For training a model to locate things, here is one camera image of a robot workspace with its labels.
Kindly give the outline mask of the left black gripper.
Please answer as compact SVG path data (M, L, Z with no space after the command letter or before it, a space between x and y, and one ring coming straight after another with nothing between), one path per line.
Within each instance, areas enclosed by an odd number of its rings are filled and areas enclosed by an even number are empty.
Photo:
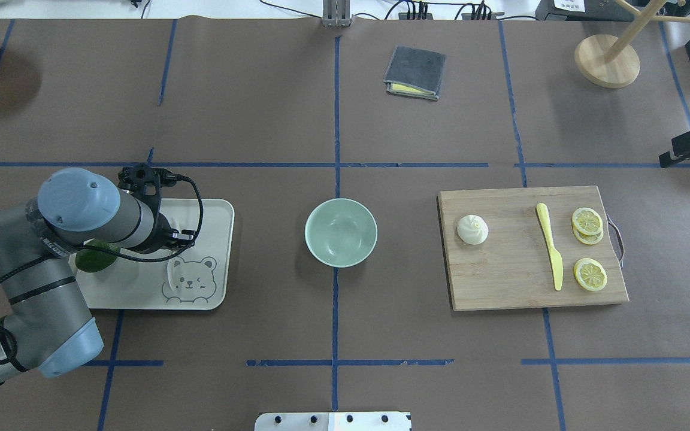
M177 250L179 247L192 247L194 237L195 231L178 231L170 225L167 218L158 217L152 232L152 250Z

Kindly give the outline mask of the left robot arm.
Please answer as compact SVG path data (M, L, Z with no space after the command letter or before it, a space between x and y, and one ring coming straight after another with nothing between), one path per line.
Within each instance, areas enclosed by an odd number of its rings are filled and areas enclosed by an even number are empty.
M96 320L69 266L79 251L132 262L194 246L199 229L178 231L161 214L161 188L189 177L144 163L119 183L87 169L52 174L36 197L0 210L0 386L36 369L69 373L103 350Z

